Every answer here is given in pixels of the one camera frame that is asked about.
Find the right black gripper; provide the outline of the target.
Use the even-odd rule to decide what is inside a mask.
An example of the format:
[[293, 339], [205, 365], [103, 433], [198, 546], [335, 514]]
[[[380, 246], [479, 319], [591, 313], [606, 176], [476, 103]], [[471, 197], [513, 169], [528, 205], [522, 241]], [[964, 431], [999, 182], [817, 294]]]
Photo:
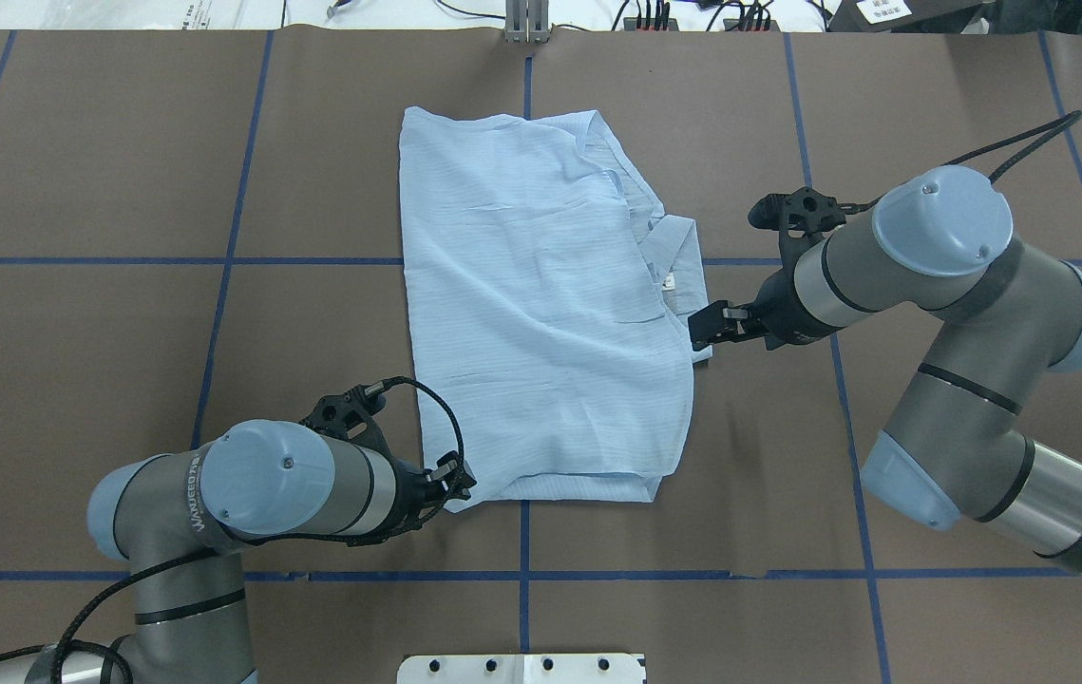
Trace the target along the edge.
[[689, 316], [690, 341], [697, 353], [720, 343], [757, 338], [765, 339], [767, 351], [812, 345], [835, 332], [836, 326], [819, 320], [803, 306], [795, 281], [784, 269], [766, 278], [750, 306], [733, 306], [728, 300], [715, 300]]

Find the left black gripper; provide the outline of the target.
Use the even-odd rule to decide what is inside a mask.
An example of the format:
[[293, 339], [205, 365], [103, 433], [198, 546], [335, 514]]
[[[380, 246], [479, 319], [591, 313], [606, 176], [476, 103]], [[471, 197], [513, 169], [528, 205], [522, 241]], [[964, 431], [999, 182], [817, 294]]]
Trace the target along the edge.
[[444, 458], [435, 468], [391, 460], [396, 494], [390, 511], [390, 538], [422, 528], [438, 507], [466, 502], [476, 486], [464, 458]]

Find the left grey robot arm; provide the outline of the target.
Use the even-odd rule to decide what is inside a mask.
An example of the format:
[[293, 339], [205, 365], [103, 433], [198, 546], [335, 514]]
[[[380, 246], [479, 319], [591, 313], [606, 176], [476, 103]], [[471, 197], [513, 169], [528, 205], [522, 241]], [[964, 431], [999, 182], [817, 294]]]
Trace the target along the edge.
[[414, 531], [475, 478], [462, 451], [394, 459], [371, 417], [250, 420], [187, 453], [107, 475], [88, 531], [126, 561], [136, 631], [97, 683], [254, 683], [242, 551], [283, 540], [372, 545]]

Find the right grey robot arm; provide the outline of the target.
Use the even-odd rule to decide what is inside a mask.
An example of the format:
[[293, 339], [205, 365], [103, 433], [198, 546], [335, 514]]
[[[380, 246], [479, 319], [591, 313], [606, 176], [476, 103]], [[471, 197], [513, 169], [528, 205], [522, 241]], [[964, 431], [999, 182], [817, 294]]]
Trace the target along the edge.
[[927, 170], [869, 203], [805, 187], [750, 209], [781, 267], [752, 302], [689, 319], [694, 350], [809, 345], [913, 303], [940, 324], [859, 482], [936, 531], [969, 517], [1082, 573], [1082, 463], [1019, 433], [1048, 372], [1082, 369], [1082, 269], [1022, 242], [991, 177]]

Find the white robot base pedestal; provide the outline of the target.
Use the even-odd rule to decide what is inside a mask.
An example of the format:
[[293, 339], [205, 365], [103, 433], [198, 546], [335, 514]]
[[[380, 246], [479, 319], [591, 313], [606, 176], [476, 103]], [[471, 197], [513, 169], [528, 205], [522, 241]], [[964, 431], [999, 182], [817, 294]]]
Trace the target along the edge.
[[646, 683], [644, 655], [547, 653], [410, 656], [397, 683]]

